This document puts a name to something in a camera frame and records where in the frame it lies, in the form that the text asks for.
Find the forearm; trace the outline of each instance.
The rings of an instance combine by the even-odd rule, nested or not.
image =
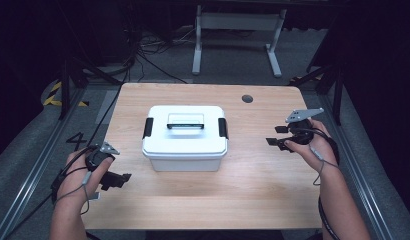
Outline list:
[[[320,198],[328,222],[340,239],[370,239],[339,169],[324,167],[321,173]]]
[[[80,216],[81,207],[62,199],[53,212],[50,231],[51,240],[87,239]]]

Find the white plastic box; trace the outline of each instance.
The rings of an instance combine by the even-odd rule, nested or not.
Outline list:
[[[218,171],[227,149],[220,107],[160,105],[149,110],[143,154],[155,171]]]

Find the black cable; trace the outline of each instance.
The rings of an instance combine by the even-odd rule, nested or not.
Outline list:
[[[137,79],[137,82],[140,82],[145,77],[145,71],[143,69],[143,63],[141,61],[139,61],[139,59],[137,59],[137,62],[140,64],[140,68],[141,68],[141,71],[142,71],[142,76],[139,79]]]
[[[76,168],[76,169],[72,170],[71,172],[67,173],[67,174],[66,174],[66,176],[68,176],[68,175],[70,175],[70,174],[74,173],[75,171],[78,171],[78,170],[83,170],[83,169],[87,169],[87,167],[80,167],[80,168]]]
[[[43,204],[45,204],[45,202],[47,200],[49,200],[49,198],[52,196],[52,193],[50,193],[45,199],[43,199],[43,201],[41,201],[20,223],[18,223],[18,225],[16,225],[12,231],[10,231],[4,239],[8,239],[12,234],[14,234],[29,218],[31,218],[36,212],[37,210],[39,210]]]
[[[84,187],[83,184],[81,184],[81,185],[80,185],[79,187],[77,187],[76,189],[74,189],[74,190],[72,190],[72,191],[70,191],[70,192],[67,192],[67,193],[65,193],[64,195],[60,196],[58,199],[56,199],[54,205],[56,205],[61,199],[63,199],[64,197],[70,195],[71,193],[77,192],[77,191],[78,191],[80,188],[82,188],[82,187]]]
[[[73,165],[73,163],[75,161],[77,161],[78,158],[81,157],[81,155],[85,154],[86,152],[90,151],[90,150],[95,150],[96,148],[98,148],[98,146],[91,146],[91,145],[87,145],[86,148],[84,148],[83,150],[81,150],[77,155],[75,155],[75,157],[73,159],[71,159],[71,161],[64,167],[64,169],[62,169],[61,174],[63,176],[67,176],[67,171],[68,169]]]
[[[316,183],[316,182],[318,181],[318,179],[319,179],[320,176],[321,176],[321,173],[323,172],[324,164],[327,163],[327,164],[329,164],[330,166],[339,169],[339,166],[336,166],[335,164],[333,164],[333,163],[331,163],[331,162],[328,162],[328,161],[326,161],[326,160],[324,160],[324,159],[319,159],[319,160],[322,162],[322,165],[321,165],[320,170],[318,171],[318,176],[317,176],[317,178],[316,178],[316,179],[314,180],[314,182],[312,183],[312,185],[314,185],[314,186],[320,186],[320,185],[321,185],[320,183]]]
[[[80,59],[73,57],[72,60],[77,63],[78,65],[87,68],[89,71],[93,72],[94,74],[100,76],[101,78],[103,78],[104,80],[108,81],[109,83],[113,84],[113,85],[122,85],[122,83],[113,78],[112,76],[106,74],[105,72],[103,72],[102,70],[100,70],[99,68],[96,68],[95,66],[93,66],[92,64],[89,64],[87,62],[81,61]]]
[[[87,213],[90,209],[89,194],[87,194],[86,184],[83,185],[84,194],[86,195],[87,209],[80,215]]]
[[[326,228],[327,232],[334,240],[339,240],[339,237],[333,231],[332,227],[330,227],[329,221],[327,220],[326,213],[324,212],[323,205],[321,204],[321,198],[318,198],[318,211],[320,213],[321,221],[323,222],[324,227]]]
[[[114,70],[114,71],[111,71],[111,72],[105,72],[105,74],[107,74],[109,76],[115,76],[115,75],[118,75],[118,74],[121,74],[121,73],[127,71],[127,69],[131,68],[134,65],[134,62],[130,61],[130,59],[131,59],[131,56],[126,61],[128,64],[123,64],[123,67],[121,69],[117,69],[117,70]],[[94,74],[94,73],[84,72],[84,75],[86,75],[89,78],[93,78],[93,79],[101,78],[101,76],[99,76],[97,74]]]
[[[95,136],[96,136],[96,134],[97,134],[97,132],[98,132],[98,130],[99,130],[99,127],[102,125],[103,120],[105,120],[106,115],[108,114],[109,110],[111,110],[112,105],[114,105],[114,102],[117,100],[118,96],[120,95],[121,87],[122,87],[122,85],[125,83],[125,80],[126,80],[126,78],[127,78],[128,72],[129,72],[129,71],[126,72],[126,75],[124,76],[124,79],[123,79],[123,81],[122,81],[122,84],[121,84],[121,85],[119,86],[119,88],[118,88],[117,94],[115,94],[114,99],[112,100],[112,102],[111,102],[111,104],[109,105],[108,109],[106,109],[106,112],[103,114],[103,116],[102,116],[100,122],[99,122],[98,125],[96,126],[96,129],[95,129],[95,131],[93,132],[93,135],[90,137],[89,142],[87,143],[87,146],[90,146],[90,144],[92,143],[93,139],[95,138]]]
[[[184,81],[183,79],[180,79],[180,78],[178,78],[178,77],[175,77],[175,76],[173,76],[173,75],[167,73],[166,71],[162,70],[160,67],[158,67],[157,65],[155,65],[153,62],[149,61],[145,56],[142,56],[142,54],[138,54],[138,55],[139,55],[141,58],[143,58],[144,60],[146,60],[148,63],[150,63],[152,66],[154,66],[155,68],[157,68],[158,70],[160,70],[161,72],[163,72],[165,75],[167,75],[167,76],[169,76],[169,77],[171,77],[171,78],[174,78],[174,79],[176,79],[176,80],[179,80],[179,81],[181,81],[181,82],[183,82],[183,83],[188,84],[188,83],[187,83],[186,81]]]
[[[315,133],[315,134],[321,136],[322,138],[324,138],[325,140],[328,140],[330,138],[329,136],[327,136],[327,134],[325,132],[321,131],[318,128],[312,128],[312,129],[308,129],[308,128],[290,128],[290,132],[292,132],[292,130],[293,131],[298,131],[298,132],[302,131],[302,132]]]
[[[236,36],[236,37],[247,38],[247,37],[252,36],[252,34],[255,31],[252,31],[252,30],[243,30],[243,31],[240,31],[240,30],[226,30],[224,32],[227,33],[227,34]]]
[[[192,29],[190,31],[188,31],[187,33],[185,33],[181,38],[178,39],[173,39],[171,41],[171,44],[168,44],[165,41],[161,41],[158,37],[155,37],[153,35],[145,35],[142,37],[142,40],[147,38],[147,41],[142,41],[141,46],[142,47],[151,47],[151,46],[156,46],[155,50],[146,50],[146,49],[142,49],[142,52],[145,55],[153,55],[153,54],[161,54],[164,53],[165,51],[173,48],[173,47],[178,47],[181,46],[187,42],[191,42],[189,41],[192,33],[194,33],[195,29]]]
[[[86,57],[87,61],[89,61],[91,64],[93,64],[92,60],[89,58],[89,56],[87,55],[86,51],[83,48],[83,45],[80,42],[80,39],[78,39],[77,34],[75,33],[73,27],[70,24],[70,21],[67,18],[67,15],[65,14],[64,10],[62,9],[61,4],[59,3],[59,0],[55,0],[56,4],[58,5],[59,11],[61,12],[62,16],[65,19],[65,23],[67,24],[68,28],[70,29],[70,31],[72,32],[78,46],[80,47],[81,52],[83,53],[83,55]]]
[[[127,70],[128,72],[128,82],[130,82],[130,68]]]

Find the table top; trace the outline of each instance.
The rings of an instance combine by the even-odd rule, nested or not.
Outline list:
[[[252,103],[242,101],[253,97]],[[156,172],[142,153],[155,105],[215,105],[228,125],[228,152],[217,172]],[[295,87],[126,83],[106,134],[121,152],[110,168],[131,173],[122,188],[102,191],[83,215],[87,229],[319,228],[317,173],[296,153],[266,138],[294,109],[306,109]]]

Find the finger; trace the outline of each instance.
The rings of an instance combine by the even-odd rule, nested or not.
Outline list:
[[[321,131],[323,131],[328,137],[330,137],[329,131],[327,131],[326,126],[324,126],[324,124],[320,121],[314,120],[314,119],[309,119],[311,122],[311,126],[313,128],[317,128],[320,129]]]
[[[286,147],[288,147],[290,150],[299,153],[299,155],[303,155],[303,153],[305,152],[305,148],[304,145],[298,144],[294,141],[290,141],[290,140],[286,140],[284,141],[284,144],[286,145]]]
[[[309,145],[297,144],[293,141],[286,140],[285,145],[290,148],[292,151],[297,152],[301,157],[307,162],[307,164],[313,169],[317,170],[319,166],[319,160],[317,157],[310,151]]]
[[[83,149],[80,149],[78,151],[72,152],[68,155],[67,163],[69,163],[71,160],[73,160],[77,155],[79,155],[83,151],[85,151],[85,153],[80,155],[79,158],[85,158],[86,154],[90,154],[90,152],[91,152],[91,150],[86,151],[86,148],[83,148]]]
[[[113,162],[113,159],[111,157],[105,158],[105,160],[103,160],[99,164],[99,166],[95,169],[95,171],[92,173],[92,181],[99,184],[103,175],[111,167],[112,162]]]

